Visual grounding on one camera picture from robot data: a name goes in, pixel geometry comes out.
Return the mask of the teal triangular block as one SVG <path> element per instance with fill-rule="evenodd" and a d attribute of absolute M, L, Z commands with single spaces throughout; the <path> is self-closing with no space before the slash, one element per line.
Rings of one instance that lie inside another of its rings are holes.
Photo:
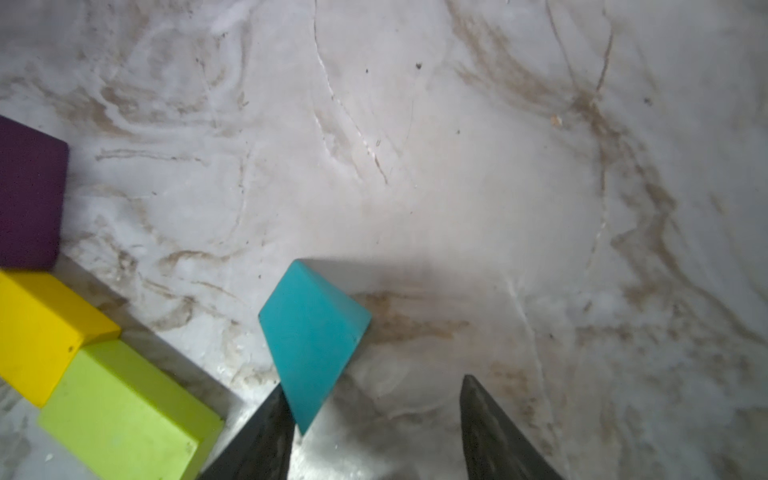
<path fill-rule="evenodd" d="M 359 346 L 372 314 L 295 260 L 258 319 L 294 421 L 306 434 Z"/>

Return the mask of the purple triangular block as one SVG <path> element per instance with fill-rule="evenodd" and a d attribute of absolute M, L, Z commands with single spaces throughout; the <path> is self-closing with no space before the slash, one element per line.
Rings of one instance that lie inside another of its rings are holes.
<path fill-rule="evenodd" d="M 1 118 L 1 266 L 49 271 L 60 251 L 70 149 Z"/>

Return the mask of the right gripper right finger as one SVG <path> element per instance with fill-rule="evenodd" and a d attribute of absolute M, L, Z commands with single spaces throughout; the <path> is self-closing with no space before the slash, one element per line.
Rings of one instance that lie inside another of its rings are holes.
<path fill-rule="evenodd" d="M 561 480 L 479 380 L 464 376 L 461 436 L 470 479 Z"/>

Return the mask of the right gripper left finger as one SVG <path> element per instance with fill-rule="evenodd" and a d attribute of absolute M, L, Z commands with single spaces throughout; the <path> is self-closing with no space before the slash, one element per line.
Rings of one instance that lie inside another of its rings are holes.
<path fill-rule="evenodd" d="M 283 387 L 278 384 L 200 479 L 285 480 L 295 428 Z"/>

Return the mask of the lime green block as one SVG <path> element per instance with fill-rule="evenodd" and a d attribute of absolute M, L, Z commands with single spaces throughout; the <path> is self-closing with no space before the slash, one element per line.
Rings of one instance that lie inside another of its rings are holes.
<path fill-rule="evenodd" d="M 120 340 L 82 348 L 39 426 L 101 479 L 194 479 L 223 420 Z"/>

